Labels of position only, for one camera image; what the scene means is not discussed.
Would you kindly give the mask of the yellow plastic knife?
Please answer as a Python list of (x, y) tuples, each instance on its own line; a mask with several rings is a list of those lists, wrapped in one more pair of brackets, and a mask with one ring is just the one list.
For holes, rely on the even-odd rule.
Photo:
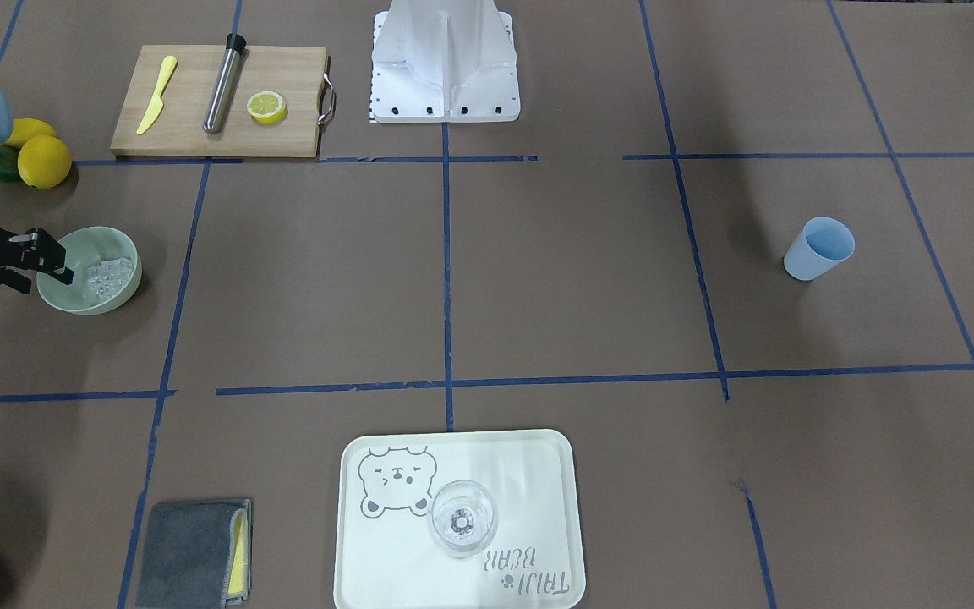
[(157, 80), (155, 82), (154, 89), (152, 89), (147, 108), (145, 109), (144, 115), (140, 120), (138, 128), (135, 130), (137, 135), (146, 134), (146, 132), (152, 127), (152, 124), (154, 124), (160, 116), (162, 109), (165, 108), (163, 94), (165, 94), (167, 85), (169, 85), (169, 82), (173, 77), (174, 70), (177, 69), (177, 66), (178, 58), (174, 57), (174, 55), (167, 55), (162, 59)]

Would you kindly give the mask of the light blue plastic cup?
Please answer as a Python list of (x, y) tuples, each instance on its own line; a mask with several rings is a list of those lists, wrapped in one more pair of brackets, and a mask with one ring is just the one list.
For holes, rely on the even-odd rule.
[(850, 228), (830, 217), (808, 220), (782, 258), (790, 277), (812, 281), (855, 253), (856, 241)]

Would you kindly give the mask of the steel muddler black tip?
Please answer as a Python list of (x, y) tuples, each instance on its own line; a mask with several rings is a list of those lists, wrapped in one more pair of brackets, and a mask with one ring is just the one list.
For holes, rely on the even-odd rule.
[(243, 69), (246, 47), (247, 42), (243, 35), (238, 32), (229, 32), (219, 74), (216, 82), (214, 82), (211, 99), (202, 124), (202, 130), (205, 134), (220, 134), (225, 123), (227, 123), (233, 92), (235, 92), (241, 69)]

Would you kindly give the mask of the lemon half slice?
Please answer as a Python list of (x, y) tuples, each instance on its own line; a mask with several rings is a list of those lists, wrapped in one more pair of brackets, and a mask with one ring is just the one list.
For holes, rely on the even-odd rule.
[(280, 123), (287, 116), (285, 96), (275, 91), (259, 91), (252, 94), (246, 108), (251, 119), (263, 126)]

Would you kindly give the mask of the clear wine glass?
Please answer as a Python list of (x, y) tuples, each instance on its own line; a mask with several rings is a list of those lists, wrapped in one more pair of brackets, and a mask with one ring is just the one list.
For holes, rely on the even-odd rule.
[(446, 483), (429, 511), (430, 533), (438, 547), (455, 559), (487, 550), (497, 535), (499, 512), (490, 490), (474, 480)]

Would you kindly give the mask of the clear ice cubes in bowl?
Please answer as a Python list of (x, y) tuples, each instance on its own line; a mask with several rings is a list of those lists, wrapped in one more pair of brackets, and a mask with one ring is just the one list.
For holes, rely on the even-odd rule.
[(92, 302), (111, 300), (127, 288), (138, 270), (134, 260), (128, 257), (101, 260), (96, 265), (86, 267), (85, 299)]

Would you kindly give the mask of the yellow lemon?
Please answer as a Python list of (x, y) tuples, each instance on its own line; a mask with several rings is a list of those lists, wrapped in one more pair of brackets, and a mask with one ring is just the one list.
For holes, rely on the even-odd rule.
[(11, 134), (4, 141), (4, 145), (19, 151), (36, 136), (57, 138), (58, 133), (47, 121), (32, 117), (16, 118), (13, 120)]
[(39, 134), (28, 140), (17, 155), (17, 173), (32, 189), (51, 189), (65, 181), (73, 155), (57, 136)]

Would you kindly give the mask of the cream bear tray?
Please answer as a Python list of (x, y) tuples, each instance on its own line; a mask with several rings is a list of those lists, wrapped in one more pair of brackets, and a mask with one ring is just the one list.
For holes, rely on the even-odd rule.
[[(497, 502), (487, 550), (448, 557), (430, 533), (446, 483)], [(339, 608), (572, 608), (587, 589), (571, 443), (558, 431), (362, 436), (341, 459)]]

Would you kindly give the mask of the light green bowl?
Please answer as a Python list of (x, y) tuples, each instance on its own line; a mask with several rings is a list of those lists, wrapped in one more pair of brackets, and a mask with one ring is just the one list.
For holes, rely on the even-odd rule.
[[(138, 247), (127, 234), (118, 228), (95, 227), (73, 231), (59, 243), (66, 248), (66, 265), (74, 271), (73, 285), (62, 285), (44, 274), (37, 277), (38, 294), (50, 307), (71, 313), (71, 315), (101, 315), (127, 302), (140, 287), (143, 265)], [(85, 299), (84, 282), (86, 267), (96, 265), (101, 260), (128, 257), (139, 267), (138, 274), (123, 292), (105, 302), (92, 302)]]

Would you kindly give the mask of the grey folded cloth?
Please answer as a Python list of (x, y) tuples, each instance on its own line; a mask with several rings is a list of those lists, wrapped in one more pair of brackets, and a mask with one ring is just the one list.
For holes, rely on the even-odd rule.
[(252, 587), (254, 501), (158, 502), (150, 511), (135, 605), (228, 608)]

